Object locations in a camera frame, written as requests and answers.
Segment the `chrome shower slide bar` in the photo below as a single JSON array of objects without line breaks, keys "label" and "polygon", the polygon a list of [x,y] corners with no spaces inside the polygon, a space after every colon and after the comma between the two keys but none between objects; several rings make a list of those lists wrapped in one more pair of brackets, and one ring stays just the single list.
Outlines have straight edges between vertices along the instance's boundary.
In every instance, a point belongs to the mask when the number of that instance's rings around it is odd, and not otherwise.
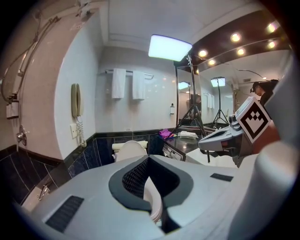
[{"label": "chrome shower slide bar", "polygon": [[22,67],[24,65],[24,61],[25,61],[25,58],[26,58],[29,50],[33,47],[34,44],[36,44],[38,42],[38,35],[39,35],[39,30],[40,30],[41,18],[42,18],[40,11],[35,13],[35,18],[38,19],[37,30],[36,30],[36,33],[35,33],[34,38],[32,40],[32,43],[27,48],[27,50],[25,50],[25,52],[22,56],[22,61],[21,61],[20,67],[19,67],[18,72],[17,72],[17,76],[19,76],[19,77],[22,77],[24,75],[24,71],[22,70]]}]

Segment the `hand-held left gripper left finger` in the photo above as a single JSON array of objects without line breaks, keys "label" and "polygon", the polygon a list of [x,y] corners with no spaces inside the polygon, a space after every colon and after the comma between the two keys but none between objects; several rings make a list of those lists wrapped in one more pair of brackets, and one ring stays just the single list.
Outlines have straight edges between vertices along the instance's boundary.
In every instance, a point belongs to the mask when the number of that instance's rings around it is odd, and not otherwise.
[{"label": "hand-held left gripper left finger", "polygon": [[[146,211],[130,210],[121,205],[109,190],[109,179],[118,170],[135,163],[139,157],[93,168],[72,178],[49,194],[31,213],[44,234],[53,240],[154,240],[164,232]],[[83,201],[63,230],[47,221],[71,197]]]}]

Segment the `framed wall mirror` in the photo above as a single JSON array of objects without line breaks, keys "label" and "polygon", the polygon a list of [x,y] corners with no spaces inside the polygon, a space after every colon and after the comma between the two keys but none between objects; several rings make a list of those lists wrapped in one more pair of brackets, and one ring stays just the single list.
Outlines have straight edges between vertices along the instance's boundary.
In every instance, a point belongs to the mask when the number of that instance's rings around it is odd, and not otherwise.
[{"label": "framed wall mirror", "polygon": [[[290,59],[290,50],[269,50],[263,53],[245,55],[234,60],[220,63],[206,69],[201,64],[194,67],[196,98],[202,122],[210,128],[226,125],[228,116],[233,114],[248,97],[257,96],[252,85],[262,82],[268,89],[284,75]],[[188,63],[175,67],[178,81],[178,113],[180,121],[193,104],[191,70]],[[182,124],[195,126],[192,115]]]}]

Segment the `group of ceiling spotlights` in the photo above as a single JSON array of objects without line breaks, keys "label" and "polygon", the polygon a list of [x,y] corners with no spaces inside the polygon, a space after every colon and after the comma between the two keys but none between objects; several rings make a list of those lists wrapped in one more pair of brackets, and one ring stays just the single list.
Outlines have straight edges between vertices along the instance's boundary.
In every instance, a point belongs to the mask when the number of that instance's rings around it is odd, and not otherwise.
[{"label": "group of ceiling spotlights", "polygon": [[234,20],[200,39],[193,46],[193,62],[206,69],[242,56],[282,49],[281,27],[261,19]]}]

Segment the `chrome towel rack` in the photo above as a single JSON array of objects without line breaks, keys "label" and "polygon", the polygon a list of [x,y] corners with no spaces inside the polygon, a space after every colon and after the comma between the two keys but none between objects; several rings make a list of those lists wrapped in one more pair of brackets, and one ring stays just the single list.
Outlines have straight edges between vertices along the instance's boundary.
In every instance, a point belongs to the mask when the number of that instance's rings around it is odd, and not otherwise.
[{"label": "chrome towel rack", "polygon": [[[98,73],[98,75],[103,75],[103,74],[113,74],[114,70],[113,69],[105,69],[104,71]],[[126,75],[128,76],[133,76],[133,71],[126,70]],[[153,74],[149,73],[144,73],[145,79],[147,80],[152,80],[154,78]]]}]

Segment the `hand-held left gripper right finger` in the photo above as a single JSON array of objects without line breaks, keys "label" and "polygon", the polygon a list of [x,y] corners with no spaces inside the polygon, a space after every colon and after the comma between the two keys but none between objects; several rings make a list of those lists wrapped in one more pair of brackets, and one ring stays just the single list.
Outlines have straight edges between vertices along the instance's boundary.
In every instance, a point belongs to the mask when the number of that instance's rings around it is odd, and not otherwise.
[{"label": "hand-held left gripper right finger", "polygon": [[178,177],[175,189],[162,196],[162,234],[150,240],[229,240],[230,226],[254,170],[256,156],[240,168],[199,165],[150,155],[155,168],[162,165]]}]

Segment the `bright light panel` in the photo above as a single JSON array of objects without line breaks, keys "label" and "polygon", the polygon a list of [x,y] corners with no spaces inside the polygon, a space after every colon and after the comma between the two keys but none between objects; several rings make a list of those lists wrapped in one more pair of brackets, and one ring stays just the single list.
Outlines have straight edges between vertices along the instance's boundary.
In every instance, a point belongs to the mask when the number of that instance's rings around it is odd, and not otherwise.
[{"label": "bright light panel", "polygon": [[180,62],[192,49],[192,45],[172,37],[152,35],[148,56]]}]

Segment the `chrome shower valve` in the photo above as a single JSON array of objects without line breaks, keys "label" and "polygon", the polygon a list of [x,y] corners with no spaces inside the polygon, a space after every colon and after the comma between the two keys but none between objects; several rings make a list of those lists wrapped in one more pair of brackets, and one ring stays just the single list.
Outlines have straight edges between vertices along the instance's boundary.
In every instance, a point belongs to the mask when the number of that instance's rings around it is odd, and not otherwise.
[{"label": "chrome shower valve", "polygon": [[23,125],[19,126],[19,132],[16,134],[17,142],[22,143],[23,146],[27,145],[27,131]]}]

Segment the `folded white towel on counter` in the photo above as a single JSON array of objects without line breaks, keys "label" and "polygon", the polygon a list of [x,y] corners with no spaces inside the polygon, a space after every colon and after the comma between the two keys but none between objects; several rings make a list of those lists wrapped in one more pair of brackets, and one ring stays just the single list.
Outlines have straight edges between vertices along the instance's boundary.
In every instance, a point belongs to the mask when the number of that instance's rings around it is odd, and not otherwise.
[{"label": "folded white towel on counter", "polygon": [[185,138],[185,139],[197,139],[198,136],[196,133],[193,132],[187,132],[187,131],[181,131],[178,133],[178,136],[180,138]]}]

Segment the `white bathtub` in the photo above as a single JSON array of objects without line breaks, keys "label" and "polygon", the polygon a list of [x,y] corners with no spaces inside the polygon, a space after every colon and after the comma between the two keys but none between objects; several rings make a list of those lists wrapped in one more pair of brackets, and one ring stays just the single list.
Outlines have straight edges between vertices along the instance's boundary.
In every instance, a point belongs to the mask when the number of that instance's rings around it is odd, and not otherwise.
[{"label": "white bathtub", "polygon": [[[52,178],[46,176],[43,178],[29,193],[22,203],[22,208],[32,215],[47,215],[57,210],[62,201],[66,198],[60,199],[58,194],[62,193],[60,190],[62,186],[66,185],[71,179],[67,181],[59,181],[58,184]],[[43,200],[39,201],[37,195],[40,194],[43,185],[47,185],[50,193],[46,195]]]}]

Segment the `person's right forearm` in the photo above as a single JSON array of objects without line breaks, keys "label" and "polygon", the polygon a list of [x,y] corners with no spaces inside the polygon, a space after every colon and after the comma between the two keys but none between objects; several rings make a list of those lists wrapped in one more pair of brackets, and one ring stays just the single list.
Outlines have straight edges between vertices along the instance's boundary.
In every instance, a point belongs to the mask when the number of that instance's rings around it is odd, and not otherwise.
[{"label": "person's right forearm", "polygon": [[269,125],[252,145],[252,154],[258,154],[265,146],[280,140],[275,126]]}]

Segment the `white shower head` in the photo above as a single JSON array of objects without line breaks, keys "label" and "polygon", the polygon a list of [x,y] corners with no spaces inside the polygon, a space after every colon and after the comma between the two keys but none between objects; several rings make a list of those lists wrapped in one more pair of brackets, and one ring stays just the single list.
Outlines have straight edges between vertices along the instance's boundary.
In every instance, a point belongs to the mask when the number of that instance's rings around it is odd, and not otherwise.
[{"label": "white shower head", "polygon": [[83,17],[87,15],[90,11],[91,0],[76,0],[75,6],[78,7],[76,16]]}]

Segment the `purple cloth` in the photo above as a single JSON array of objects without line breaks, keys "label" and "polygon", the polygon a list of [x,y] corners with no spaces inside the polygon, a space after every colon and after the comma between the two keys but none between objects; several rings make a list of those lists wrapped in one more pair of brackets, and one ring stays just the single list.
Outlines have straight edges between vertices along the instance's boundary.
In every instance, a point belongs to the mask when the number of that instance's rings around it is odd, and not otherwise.
[{"label": "purple cloth", "polygon": [[168,129],[164,129],[159,131],[159,135],[163,138],[163,139],[168,139],[168,138],[172,138],[175,136],[175,134],[173,134],[171,131],[169,131]]}]

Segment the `black tripod light stand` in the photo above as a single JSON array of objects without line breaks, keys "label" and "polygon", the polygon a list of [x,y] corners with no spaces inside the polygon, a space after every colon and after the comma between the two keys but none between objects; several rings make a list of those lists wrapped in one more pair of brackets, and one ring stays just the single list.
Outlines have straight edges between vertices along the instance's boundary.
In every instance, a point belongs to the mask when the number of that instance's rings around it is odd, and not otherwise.
[{"label": "black tripod light stand", "polygon": [[177,123],[175,129],[178,129],[179,127],[182,126],[182,122],[189,116],[192,115],[192,120],[196,123],[196,125],[198,126],[198,128],[201,131],[202,137],[206,136],[205,130],[204,130],[204,125],[203,125],[203,121],[201,119],[201,115],[198,109],[198,106],[196,104],[196,91],[195,91],[195,78],[194,78],[194,67],[193,67],[193,63],[192,63],[192,57],[191,54],[188,53],[186,55],[186,59],[188,62],[188,66],[190,67],[191,70],[191,78],[192,78],[192,88],[193,88],[193,104],[189,104],[190,107],[188,109],[188,111],[184,114],[183,118]]}]

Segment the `chrome toilet paper holder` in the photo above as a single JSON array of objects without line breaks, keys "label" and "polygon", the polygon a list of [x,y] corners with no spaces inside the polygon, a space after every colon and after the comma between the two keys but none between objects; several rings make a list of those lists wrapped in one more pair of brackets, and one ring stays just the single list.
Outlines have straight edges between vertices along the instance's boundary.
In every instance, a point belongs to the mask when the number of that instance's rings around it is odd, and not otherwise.
[{"label": "chrome toilet paper holder", "polygon": [[177,151],[175,151],[174,149],[172,149],[166,144],[163,146],[162,151],[165,157],[176,159],[178,161],[185,161],[184,155],[178,153]]}]

